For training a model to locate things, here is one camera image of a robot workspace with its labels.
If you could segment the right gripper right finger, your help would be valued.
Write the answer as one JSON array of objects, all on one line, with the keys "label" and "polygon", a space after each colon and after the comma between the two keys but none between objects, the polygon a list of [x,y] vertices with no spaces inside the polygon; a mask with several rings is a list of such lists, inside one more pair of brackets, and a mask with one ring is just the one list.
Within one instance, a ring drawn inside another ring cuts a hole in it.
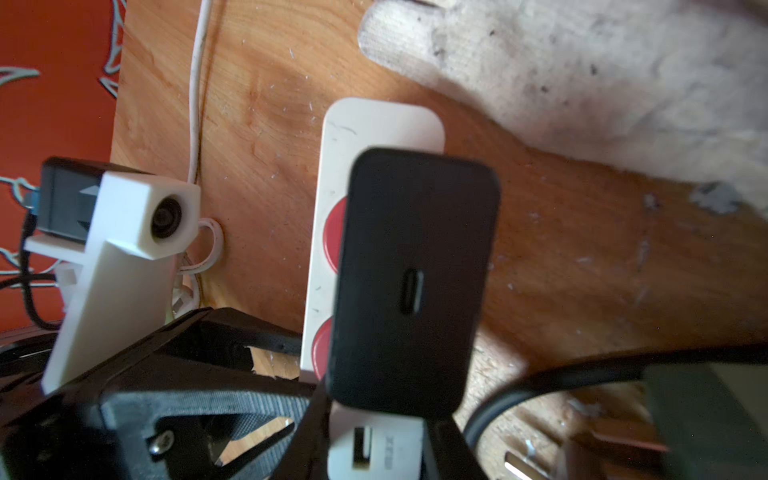
[{"label": "right gripper right finger", "polygon": [[422,478],[487,479],[453,419],[424,422]]}]

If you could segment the black charger plug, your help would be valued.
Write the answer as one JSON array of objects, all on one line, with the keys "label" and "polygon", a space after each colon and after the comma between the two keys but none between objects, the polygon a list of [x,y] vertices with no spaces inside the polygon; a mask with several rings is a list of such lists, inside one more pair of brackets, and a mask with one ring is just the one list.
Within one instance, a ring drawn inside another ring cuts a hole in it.
[{"label": "black charger plug", "polygon": [[356,159],[325,374],[335,401],[427,419],[458,409],[500,200],[477,162],[389,148]]}]

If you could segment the green charger plug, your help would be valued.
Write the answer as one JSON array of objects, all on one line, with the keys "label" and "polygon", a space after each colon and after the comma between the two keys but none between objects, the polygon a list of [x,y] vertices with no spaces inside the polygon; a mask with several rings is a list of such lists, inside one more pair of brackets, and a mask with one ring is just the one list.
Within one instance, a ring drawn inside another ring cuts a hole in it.
[{"label": "green charger plug", "polygon": [[767,477],[765,365],[655,365],[643,380],[666,478]]}]

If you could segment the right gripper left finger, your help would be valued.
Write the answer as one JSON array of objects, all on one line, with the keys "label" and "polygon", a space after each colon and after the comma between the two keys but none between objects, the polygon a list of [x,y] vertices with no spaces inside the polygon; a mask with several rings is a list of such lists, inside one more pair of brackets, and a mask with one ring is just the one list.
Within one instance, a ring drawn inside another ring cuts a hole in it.
[{"label": "right gripper left finger", "polygon": [[327,479],[332,399],[319,383],[286,451],[287,479]]}]

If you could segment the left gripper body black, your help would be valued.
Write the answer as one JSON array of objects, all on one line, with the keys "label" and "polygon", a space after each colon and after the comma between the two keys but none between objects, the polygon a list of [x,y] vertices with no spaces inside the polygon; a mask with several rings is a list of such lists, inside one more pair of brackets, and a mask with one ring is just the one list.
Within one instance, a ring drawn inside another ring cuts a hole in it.
[{"label": "left gripper body black", "polygon": [[297,333],[205,308],[46,394],[55,339],[1,349],[3,478],[287,479],[314,388],[257,375],[251,352],[295,356]]}]

